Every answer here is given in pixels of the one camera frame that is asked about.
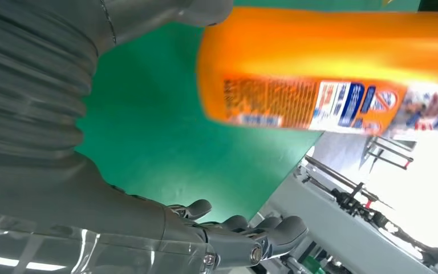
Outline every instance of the metal frame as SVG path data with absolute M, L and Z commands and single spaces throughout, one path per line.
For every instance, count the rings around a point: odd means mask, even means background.
M 319 182 L 328 180 L 313 170 L 309 174 Z M 268 204 L 284 216 L 301 216 L 310 229 L 310 237 L 353 273 L 435 274 L 374 227 L 341 210 L 331 196 L 312 184 L 302 183 L 305 178 L 305 172 L 297 178 L 286 178 Z

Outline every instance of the transparent plastic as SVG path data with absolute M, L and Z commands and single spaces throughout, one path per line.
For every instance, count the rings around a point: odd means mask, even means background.
M 0 273 L 206 274 L 214 262 L 205 243 L 110 235 L 0 215 Z

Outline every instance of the detergent bottle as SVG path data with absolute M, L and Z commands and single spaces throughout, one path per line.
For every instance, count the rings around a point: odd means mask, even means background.
M 197 65 L 205 113 L 252 127 L 438 131 L 438 13 L 235 8 Z

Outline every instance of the green surface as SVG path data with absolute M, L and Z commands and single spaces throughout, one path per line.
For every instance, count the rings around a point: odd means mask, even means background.
M 251 0 L 238 5 L 377 10 L 370 0 Z M 207 220 L 252 217 L 318 132 L 227 127 L 205 119 L 195 64 L 201 30 L 170 24 L 99 63 L 79 151 L 107 182 L 165 204 L 208 199 Z

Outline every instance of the metal rod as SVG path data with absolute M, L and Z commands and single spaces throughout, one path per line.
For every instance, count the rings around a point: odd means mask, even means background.
M 330 167 L 324 165 L 323 163 L 319 162 L 318 160 L 316 160 L 316 159 L 314 159 L 312 157 L 309 157 L 309 156 L 306 155 L 305 156 L 305 160 L 307 160 L 314 167 L 316 167 L 319 170 L 325 172 L 327 175 L 329 175 L 332 178 L 336 179 L 340 183 L 344 184 L 345 186 L 350 187 L 352 190 L 354 190 L 358 186 L 358 184 L 354 183 L 349 178 L 347 178 L 347 177 L 343 176 L 342 174 L 332 170 Z M 371 200 L 373 202 L 379 200 L 377 195 L 372 194 L 372 193 L 370 193 L 367 190 L 361 190 L 361 193 L 362 193 L 363 196 L 365 196 L 366 198 L 368 198 L 369 200 Z
M 308 182 L 313 184 L 314 186 L 318 187 L 319 189 L 323 190 L 324 192 L 326 192 L 328 194 L 331 193 L 331 189 L 327 188 L 322 183 L 320 183 L 319 181 L 315 180 L 313 177 L 310 177 L 310 180 L 308 180 L 307 183 Z
M 378 147 L 380 147 L 380 148 L 386 150 L 386 151 L 389 151 L 389 152 L 391 152 L 391 153 L 393 153 L 393 154 L 395 154 L 395 155 L 397 155 L 397 156 L 399 156 L 399 157 L 404 158 L 405 160 L 407 160 L 407 161 L 409 161 L 409 162 L 413 162 L 413 161 L 414 161 L 413 158 L 411 158 L 411 157 L 409 157 L 409 156 L 405 156 L 404 154 L 400 153 L 399 151 L 395 151 L 395 150 L 393 150 L 393 149 L 391 149 L 391 148 L 389 148 L 389 147 L 387 147 L 387 146 L 385 146 L 385 145 L 383 145 L 383 144 L 379 144 L 379 143 L 377 143 L 377 142 L 374 142 L 374 144 L 375 144 L 376 146 L 378 146 Z
M 408 146 L 406 146 L 405 144 L 403 144 L 403 143 L 399 143 L 399 142 L 396 141 L 396 140 L 392 140 L 392 139 L 389 139 L 389 138 L 384 138 L 384 137 L 382 137 L 382 136 L 379 136 L 378 139 L 382 139 L 382 140 L 386 141 L 387 143 L 391 143 L 391 144 L 393 144 L 394 146 L 397 146 L 397 147 L 402 148 L 403 150 L 407 150 L 407 151 L 409 151 L 409 152 L 412 152 L 412 151 L 413 151 L 413 148 L 412 148 L 412 147 L 408 147 Z
M 373 157 L 375 157 L 375 158 L 377 158 L 377 159 L 379 159 L 379 160 L 382 160 L 382 161 L 384 161 L 384 162 L 386 162 L 386 163 L 389 163 L 389 164 L 391 164 L 391 165 L 393 165 L 393 166 L 396 166 L 396 167 L 402 168 L 403 170 L 407 170 L 407 166 L 402 166 L 402 165 L 397 164 L 397 163 L 395 163 L 395 162 L 393 162 L 393 161 L 390 161 L 390 160 L 388 160 L 388 159 L 386 159 L 386 158 L 384 158 L 384 157 L 380 157 L 380 155 L 375 155 L 375 154 L 373 154 L 373 153 L 371 153 L 371 152 L 367 152 L 367 153 L 370 154 L 371 156 L 373 156 Z

